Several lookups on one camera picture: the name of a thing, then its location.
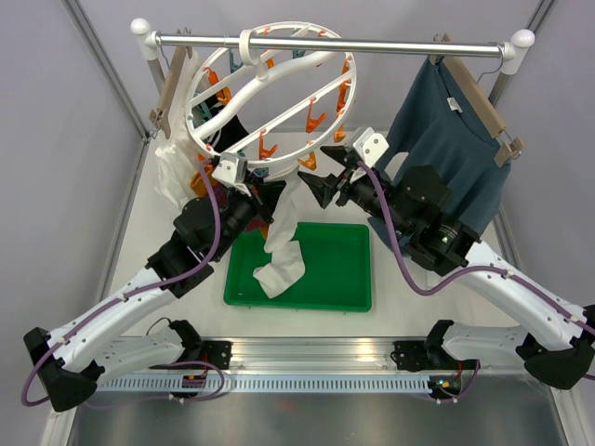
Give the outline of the white round clip hanger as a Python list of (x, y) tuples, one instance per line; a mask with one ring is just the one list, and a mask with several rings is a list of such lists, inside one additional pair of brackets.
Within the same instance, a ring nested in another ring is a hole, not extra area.
[[(259, 37), (311, 39), (326, 32), (339, 37), (303, 21), (274, 22), (254, 30)], [(207, 139), (237, 115), (248, 135), (225, 151), (244, 156), (248, 168), (313, 164), (315, 150), (345, 137), (356, 86), (351, 52), (260, 49), (251, 64), (244, 64), (238, 49), (216, 47), (192, 79), (186, 101), (192, 121), (187, 128), (204, 157), (220, 156)], [(193, 108), (214, 95), (225, 107), (200, 124)]]

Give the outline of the black sock with white stripes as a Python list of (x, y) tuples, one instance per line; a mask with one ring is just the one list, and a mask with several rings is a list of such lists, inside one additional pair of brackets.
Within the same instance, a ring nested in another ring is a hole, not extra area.
[(198, 114), (199, 123), (202, 124), (213, 119), (224, 107), (225, 105), (214, 95), (199, 103), (193, 110)]

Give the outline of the maroon orange sock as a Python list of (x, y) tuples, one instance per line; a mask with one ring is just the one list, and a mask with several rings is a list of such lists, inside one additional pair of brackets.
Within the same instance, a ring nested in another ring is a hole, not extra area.
[(270, 225), (259, 218), (254, 218), (246, 227), (246, 232), (258, 231), (264, 240), (268, 238)]

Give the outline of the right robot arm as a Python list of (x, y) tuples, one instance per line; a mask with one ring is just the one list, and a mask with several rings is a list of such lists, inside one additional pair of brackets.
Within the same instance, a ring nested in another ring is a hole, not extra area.
[(432, 296), (458, 282), (515, 320), (509, 328), (437, 321), (424, 342), (430, 364), (443, 368), (454, 361), (478, 361), (523, 367), (541, 383), (562, 390), (591, 377), (594, 308), (550, 293), (447, 214), (443, 207), (450, 190), (432, 166), (411, 167), (391, 184), (355, 151), (342, 146), (322, 151), (343, 171), (327, 177), (301, 172), (299, 177), (322, 208), (352, 202), (384, 221), (398, 269), (412, 291)]

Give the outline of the purple orange sock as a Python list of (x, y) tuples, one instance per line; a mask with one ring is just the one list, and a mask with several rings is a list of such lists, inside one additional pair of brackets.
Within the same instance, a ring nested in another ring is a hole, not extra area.
[[(210, 184), (212, 189), (214, 189), (217, 186), (218, 182), (212, 177), (213, 167), (211, 165), (207, 165), (204, 168), (204, 170), (205, 170), (206, 179), (208, 180), (208, 183)], [(203, 198), (208, 195), (206, 182), (203, 179), (203, 176), (201, 175), (200, 172), (197, 172), (192, 177), (192, 180), (190, 182), (190, 188), (199, 198)]]

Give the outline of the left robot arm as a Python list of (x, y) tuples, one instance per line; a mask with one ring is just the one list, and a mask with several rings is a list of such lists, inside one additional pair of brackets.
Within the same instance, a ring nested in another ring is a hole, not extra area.
[(235, 240), (259, 218), (270, 219), (286, 187), (283, 180), (248, 179), (248, 192), (227, 191), (219, 205), (214, 189), (188, 201), (174, 219), (171, 238), (115, 293), (53, 330), (35, 327), (24, 337), (33, 362), (25, 383), (37, 378), (58, 413), (87, 401), (99, 386), (147, 368), (201, 366), (204, 342), (189, 321), (127, 341), (137, 322), (197, 288), (214, 272)]

